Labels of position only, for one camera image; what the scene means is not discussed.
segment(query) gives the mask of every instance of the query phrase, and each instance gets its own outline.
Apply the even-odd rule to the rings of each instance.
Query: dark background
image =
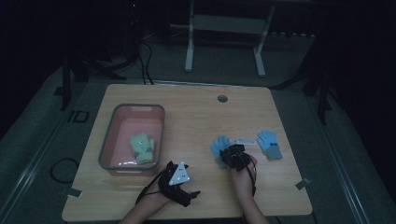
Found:
[[[41,84],[62,65],[66,50],[108,60],[120,52],[125,22],[138,20],[169,35],[187,24],[188,1],[2,0],[0,5],[1,132],[3,136]],[[195,1],[204,13],[263,17],[262,1]],[[125,11],[136,3],[137,7]],[[396,201],[396,5],[392,1],[277,3],[271,31],[316,35],[304,68],[323,57],[331,85]]]

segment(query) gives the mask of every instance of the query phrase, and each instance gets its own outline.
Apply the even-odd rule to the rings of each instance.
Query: tape on table corner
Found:
[[[298,184],[296,184],[296,188],[298,190],[305,188],[307,185],[312,183],[308,178],[304,178],[302,181],[300,181]]]
[[[82,191],[78,189],[62,189],[60,194],[79,198],[82,195]]]

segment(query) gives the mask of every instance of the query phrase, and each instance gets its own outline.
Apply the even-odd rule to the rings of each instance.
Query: folded glove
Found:
[[[146,133],[132,136],[130,144],[137,164],[153,161],[154,140],[150,139]]]
[[[230,146],[230,138],[225,135],[221,135],[219,138],[213,140],[213,145],[210,146],[212,149],[213,155],[215,156],[216,161],[219,164],[219,168],[223,169],[226,168],[227,165],[223,162],[220,152]]]
[[[273,161],[282,159],[282,153],[280,152],[279,146],[277,145],[275,133],[261,131],[257,135],[259,137],[256,139],[256,141],[259,143],[268,160]]]

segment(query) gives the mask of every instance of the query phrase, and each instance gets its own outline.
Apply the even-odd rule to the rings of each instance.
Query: person's right hand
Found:
[[[250,170],[251,174],[254,177],[254,166],[256,165],[257,160],[252,156],[250,156],[250,158],[251,162],[247,166],[247,168]],[[231,178],[233,181],[233,188],[235,190],[236,197],[238,198],[240,203],[253,198],[253,184],[247,169],[243,169],[239,172],[237,172],[236,169],[231,169]]]

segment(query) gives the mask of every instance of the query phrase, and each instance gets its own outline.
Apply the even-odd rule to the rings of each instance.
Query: pink plastic bin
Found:
[[[155,175],[161,157],[164,116],[161,105],[118,105],[107,129],[99,164],[112,175]],[[153,162],[136,162],[130,139],[141,133],[154,139]]]

